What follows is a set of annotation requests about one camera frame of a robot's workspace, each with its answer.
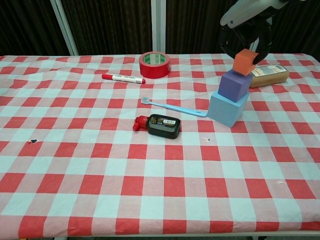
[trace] stacked blocks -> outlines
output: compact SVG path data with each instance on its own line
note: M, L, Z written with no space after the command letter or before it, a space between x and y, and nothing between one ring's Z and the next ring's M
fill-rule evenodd
M253 76L253 60L257 53L248 49L239 52L233 62L233 68L226 72L217 91L211 95L207 117L233 127L240 117L249 97L249 86Z

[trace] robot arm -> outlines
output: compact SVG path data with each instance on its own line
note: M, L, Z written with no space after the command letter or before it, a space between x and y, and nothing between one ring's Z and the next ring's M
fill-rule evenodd
M219 38L220 46L230 57L235 58L236 52L228 46L231 32L235 32L244 48L259 38L260 52L253 64L263 60L271 49L271 27L267 21L290 0L238 0L221 18L222 32Z

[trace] tape roll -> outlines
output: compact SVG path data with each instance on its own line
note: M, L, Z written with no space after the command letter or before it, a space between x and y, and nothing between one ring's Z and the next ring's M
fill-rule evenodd
M149 51L139 57L140 73L145 78L159 79L169 73L169 56L160 51Z

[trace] red cap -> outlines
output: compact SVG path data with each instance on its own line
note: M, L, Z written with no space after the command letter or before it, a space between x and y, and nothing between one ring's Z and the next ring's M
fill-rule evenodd
M111 74L104 73L104 74L101 75L101 77L103 79L112 80L112 75Z
M135 118L134 120L134 124L132 129L134 131L138 131L139 128L147 128L147 121L148 121L148 117L147 116L138 116Z

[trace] label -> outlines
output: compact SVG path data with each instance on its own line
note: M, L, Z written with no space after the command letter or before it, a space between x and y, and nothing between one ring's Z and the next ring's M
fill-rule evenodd
M164 123L164 124L172 124L172 125L175 125L176 121L164 119L164 120L163 120L163 123Z
M112 79L121 82L142 84L142 77L113 75Z
M143 61L146 64L159 65L166 61L166 57L159 53L150 53L143 57Z
M169 119L166 119L166 118L162 118L162 117L151 117L149 123L151 124L157 124L157 125L166 125L166 126L174 126L176 124L176 121L175 120L169 120Z
M259 76L265 76L270 74L282 73L286 71L287 70L283 66L276 64L276 65L256 67L252 71L252 74L256 77L259 77Z

